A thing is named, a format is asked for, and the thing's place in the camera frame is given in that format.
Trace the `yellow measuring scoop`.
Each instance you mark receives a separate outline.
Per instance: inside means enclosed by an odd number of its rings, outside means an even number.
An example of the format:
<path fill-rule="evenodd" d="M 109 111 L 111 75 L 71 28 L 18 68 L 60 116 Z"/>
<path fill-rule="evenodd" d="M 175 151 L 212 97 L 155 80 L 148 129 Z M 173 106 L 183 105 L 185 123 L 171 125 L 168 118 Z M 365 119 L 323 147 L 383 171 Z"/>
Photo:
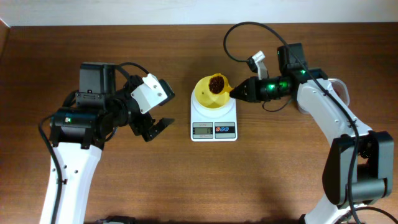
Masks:
<path fill-rule="evenodd" d="M 233 90 L 229 85 L 228 79 L 220 73 L 216 73 L 210 77 L 208 88 L 210 92 L 215 95 L 230 93 Z"/>

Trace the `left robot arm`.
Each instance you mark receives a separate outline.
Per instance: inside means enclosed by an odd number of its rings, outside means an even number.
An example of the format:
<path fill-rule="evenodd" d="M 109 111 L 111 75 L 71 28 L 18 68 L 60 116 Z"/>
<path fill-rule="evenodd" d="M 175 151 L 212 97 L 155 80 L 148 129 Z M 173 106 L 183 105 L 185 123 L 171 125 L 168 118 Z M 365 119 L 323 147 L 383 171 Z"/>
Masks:
<path fill-rule="evenodd" d="M 130 75 L 124 64 L 84 62 L 79 88 L 46 119 L 39 133 L 50 153 L 50 176 L 41 223 L 83 223 L 88 195 L 104 145 L 118 128 L 129 126 L 135 136 L 153 140 L 172 118 L 156 121 L 149 111 L 170 101 L 175 93 L 149 71 Z"/>

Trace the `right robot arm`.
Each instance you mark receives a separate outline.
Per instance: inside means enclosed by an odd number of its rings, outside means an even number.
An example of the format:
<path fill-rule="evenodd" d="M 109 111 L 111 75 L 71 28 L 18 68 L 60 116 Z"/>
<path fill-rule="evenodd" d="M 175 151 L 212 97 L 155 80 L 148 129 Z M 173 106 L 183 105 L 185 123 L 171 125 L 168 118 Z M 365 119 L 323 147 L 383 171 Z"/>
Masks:
<path fill-rule="evenodd" d="M 299 218 L 299 223 L 342 223 L 356 211 L 371 209 L 392 192 L 394 140 L 360 121 L 336 94 L 331 80 L 319 69 L 309 69 L 302 44 L 277 49 L 279 77 L 263 77 L 264 54 L 258 52 L 246 63 L 258 76 L 230 91 L 237 100 L 250 103 L 291 96 L 303 113 L 312 116 L 327 138 L 330 151 L 322 175 L 324 196 L 317 206 Z"/>

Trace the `red beans in scoop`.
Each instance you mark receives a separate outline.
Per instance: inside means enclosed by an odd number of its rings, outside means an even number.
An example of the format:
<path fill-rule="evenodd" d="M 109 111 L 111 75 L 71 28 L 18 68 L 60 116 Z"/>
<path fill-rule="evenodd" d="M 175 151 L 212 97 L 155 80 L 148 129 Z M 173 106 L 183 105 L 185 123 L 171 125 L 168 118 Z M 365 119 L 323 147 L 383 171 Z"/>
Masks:
<path fill-rule="evenodd" d="M 224 78 L 221 76 L 213 76 L 210 79 L 208 88 L 213 94 L 221 93 L 224 88 Z"/>

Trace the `pale yellow bowl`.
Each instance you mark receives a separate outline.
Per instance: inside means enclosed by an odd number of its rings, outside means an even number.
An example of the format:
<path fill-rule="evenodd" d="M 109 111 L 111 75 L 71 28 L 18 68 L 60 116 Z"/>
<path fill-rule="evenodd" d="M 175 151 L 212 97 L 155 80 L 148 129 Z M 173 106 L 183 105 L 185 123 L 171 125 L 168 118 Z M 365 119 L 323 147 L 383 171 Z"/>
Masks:
<path fill-rule="evenodd" d="M 210 76 L 202 78 L 195 86 L 194 95 L 197 102 L 209 109 L 218 109 L 225 106 L 231 99 L 229 93 L 224 93 L 222 95 L 212 94 L 208 88 L 208 82 Z"/>

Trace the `white digital kitchen scale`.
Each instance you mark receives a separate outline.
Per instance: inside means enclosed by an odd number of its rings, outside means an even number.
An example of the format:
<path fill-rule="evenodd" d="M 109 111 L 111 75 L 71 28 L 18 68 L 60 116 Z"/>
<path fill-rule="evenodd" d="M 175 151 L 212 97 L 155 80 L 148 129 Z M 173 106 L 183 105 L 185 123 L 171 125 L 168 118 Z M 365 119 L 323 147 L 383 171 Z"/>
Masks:
<path fill-rule="evenodd" d="M 209 109 L 191 97 L 190 137 L 194 142 L 228 142 L 238 138 L 236 100 L 223 107 Z"/>

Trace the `clear plastic container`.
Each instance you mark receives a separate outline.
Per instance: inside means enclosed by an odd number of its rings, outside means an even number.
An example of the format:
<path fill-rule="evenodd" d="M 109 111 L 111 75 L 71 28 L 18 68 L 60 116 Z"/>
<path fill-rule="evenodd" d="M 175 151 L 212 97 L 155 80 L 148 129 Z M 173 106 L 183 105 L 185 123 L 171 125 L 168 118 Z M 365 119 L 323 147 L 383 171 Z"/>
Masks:
<path fill-rule="evenodd" d="M 327 80 L 322 79 L 322 78 L 317 78 L 317 82 L 325 89 L 328 90 L 329 92 L 334 91 L 336 95 L 340 98 L 340 100 L 346 105 L 349 106 L 350 103 L 350 98 L 349 98 L 349 93 L 347 86 L 345 85 L 344 82 L 337 78 L 329 78 Z M 305 107 L 301 105 L 301 102 L 304 100 L 309 99 L 309 94 L 312 93 L 312 91 L 318 92 L 321 95 L 324 94 L 324 92 L 318 87 L 318 85 L 313 81 L 313 80 L 308 80 L 304 84 L 300 84 L 298 86 L 298 91 L 297 91 L 297 106 L 298 110 L 303 113 L 303 114 L 308 114 L 308 111 Z"/>

